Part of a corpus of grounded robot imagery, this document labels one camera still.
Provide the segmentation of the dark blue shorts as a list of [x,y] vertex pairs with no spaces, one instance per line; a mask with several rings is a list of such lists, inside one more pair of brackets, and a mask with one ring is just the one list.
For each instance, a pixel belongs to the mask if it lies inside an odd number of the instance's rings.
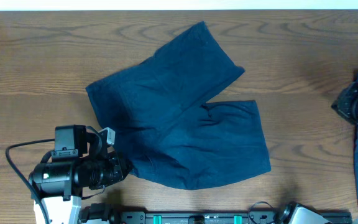
[[115,131],[114,147],[136,177],[207,189],[271,170],[257,103],[213,102],[243,73],[199,22],[86,92],[99,125]]

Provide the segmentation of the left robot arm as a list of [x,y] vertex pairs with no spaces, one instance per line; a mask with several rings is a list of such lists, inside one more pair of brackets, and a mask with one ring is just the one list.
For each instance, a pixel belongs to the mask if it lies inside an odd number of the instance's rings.
[[96,131],[91,126],[55,128],[55,148],[43,156],[30,173],[35,189],[37,223],[119,223],[112,206],[94,203],[83,207],[83,189],[97,194],[124,180],[132,167],[120,154],[109,151],[116,133],[111,128]]

